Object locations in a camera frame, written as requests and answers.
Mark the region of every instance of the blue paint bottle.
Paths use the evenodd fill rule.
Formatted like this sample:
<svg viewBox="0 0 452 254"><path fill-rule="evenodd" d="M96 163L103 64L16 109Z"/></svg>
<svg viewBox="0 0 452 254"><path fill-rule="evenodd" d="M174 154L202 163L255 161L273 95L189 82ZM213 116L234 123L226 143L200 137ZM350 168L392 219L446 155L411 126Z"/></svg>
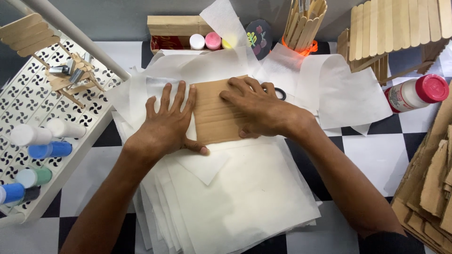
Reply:
<svg viewBox="0 0 452 254"><path fill-rule="evenodd" d="M28 147L28 154L33 159L49 157L64 157L72 152L72 145L66 141L52 141L48 145L33 145Z"/></svg>
<svg viewBox="0 0 452 254"><path fill-rule="evenodd" d="M25 188L20 183L4 184L0 186L0 204L6 204L22 199Z"/></svg>

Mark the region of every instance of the finger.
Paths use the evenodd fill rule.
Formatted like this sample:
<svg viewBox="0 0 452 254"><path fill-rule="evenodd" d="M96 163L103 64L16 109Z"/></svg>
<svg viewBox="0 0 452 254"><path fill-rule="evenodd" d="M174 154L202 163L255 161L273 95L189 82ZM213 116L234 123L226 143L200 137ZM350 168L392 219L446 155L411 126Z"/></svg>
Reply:
<svg viewBox="0 0 452 254"><path fill-rule="evenodd" d="M173 106L171 106L171 111L174 112L178 110L180 112L180 106L182 106L182 102L184 102L185 98L185 81L179 81L179 86L177 87L177 93L174 97Z"/></svg>
<svg viewBox="0 0 452 254"><path fill-rule="evenodd" d="M243 81L245 81L245 83L247 83L249 86L251 86L251 88L253 89L254 92L258 93L258 94L264 94L264 90L262 89L262 86L260 86L259 81L251 78L251 77L245 77L243 78Z"/></svg>
<svg viewBox="0 0 452 254"><path fill-rule="evenodd" d="M190 91L188 91L188 99L185 104L185 108L182 111L184 114L192 114L193 109L195 108L196 103L196 86L194 84L190 85Z"/></svg>
<svg viewBox="0 0 452 254"><path fill-rule="evenodd" d="M240 130L239 130L239 137L241 138L258 138L260 137L260 134L253 132L253 126L251 124L245 124Z"/></svg>
<svg viewBox="0 0 452 254"><path fill-rule="evenodd" d="M277 97L276 91L275 91L275 86L273 85L273 83L263 82L261 86L262 86L262 88L267 90L267 94Z"/></svg>
<svg viewBox="0 0 452 254"><path fill-rule="evenodd" d="M188 138L185 138L185 143L184 143L183 148L186 148L193 152L200 153L202 155L210 154L209 149L207 149L207 147L203 143L200 143L200 142L188 139Z"/></svg>
<svg viewBox="0 0 452 254"><path fill-rule="evenodd" d="M162 92L162 98L160 99L160 112L166 112L168 111L168 107L170 106L170 93L171 93L171 83L166 83L165 87L163 88Z"/></svg>
<svg viewBox="0 0 452 254"><path fill-rule="evenodd" d="M241 101L243 99L242 96L238 95L237 93L230 92L230 91L221 91L220 97L227 101L230 101L235 106L240 106Z"/></svg>
<svg viewBox="0 0 452 254"><path fill-rule="evenodd" d="M146 116L148 118L155 115L154 104L156 100L157 98L155 98L155 96L152 96L146 101Z"/></svg>
<svg viewBox="0 0 452 254"><path fill-rule="evenodd" d="M251 91L250 86L243 79L232 77L227 82L236 87L240 92L242 92L242 94L246 94Z"/></svg>

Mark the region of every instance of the painted coaster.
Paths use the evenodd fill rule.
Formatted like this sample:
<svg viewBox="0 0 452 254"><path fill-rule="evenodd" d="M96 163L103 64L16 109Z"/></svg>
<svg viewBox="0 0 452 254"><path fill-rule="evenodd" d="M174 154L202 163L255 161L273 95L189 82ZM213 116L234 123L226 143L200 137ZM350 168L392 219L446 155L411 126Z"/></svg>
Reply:
<svg viewBox="0 0 452 254"><path fill-rule="evenodd" d="M272 29L263 19L251 22L245 29L248 41L258 60L263 59L270 53L272 47Z"/></svg>

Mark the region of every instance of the orange tape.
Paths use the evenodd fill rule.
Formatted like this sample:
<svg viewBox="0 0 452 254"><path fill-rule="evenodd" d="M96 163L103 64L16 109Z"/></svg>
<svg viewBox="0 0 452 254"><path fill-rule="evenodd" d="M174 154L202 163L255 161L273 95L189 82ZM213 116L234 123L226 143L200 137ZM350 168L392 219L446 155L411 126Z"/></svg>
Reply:
<svg viewBox="0 0 452 254"><path fill-rule="evenodd" d="M283 44L285 47L289 48L289 47L286 45L286 43L284 42L284 36L281 38L281 42L282 42L282 44ZM316 41L316 40L313 40L313 41L312 41L312 45L311 45L311 47L310 47L309 49L306 49L306 50L303 51L303 52L297 52L297 53L300 54L300 55L302 55L302 56L308 56L311 52L317 52L318 49L319 49L319 48L318 48L318 46L317 46L317 41Z"/></svg>

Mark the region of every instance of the red cap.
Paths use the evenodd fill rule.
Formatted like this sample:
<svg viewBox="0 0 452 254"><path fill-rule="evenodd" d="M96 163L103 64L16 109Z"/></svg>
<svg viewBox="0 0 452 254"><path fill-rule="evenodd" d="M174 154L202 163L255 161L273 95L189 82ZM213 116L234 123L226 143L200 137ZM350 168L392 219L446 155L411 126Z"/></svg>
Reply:
<svg viewBox="0 0 452 254"><path fill-rule="evenodd" d="M428 74L416 81L416 93L427 103L437 103L448 97L449 86L441 76Z"/></svg>

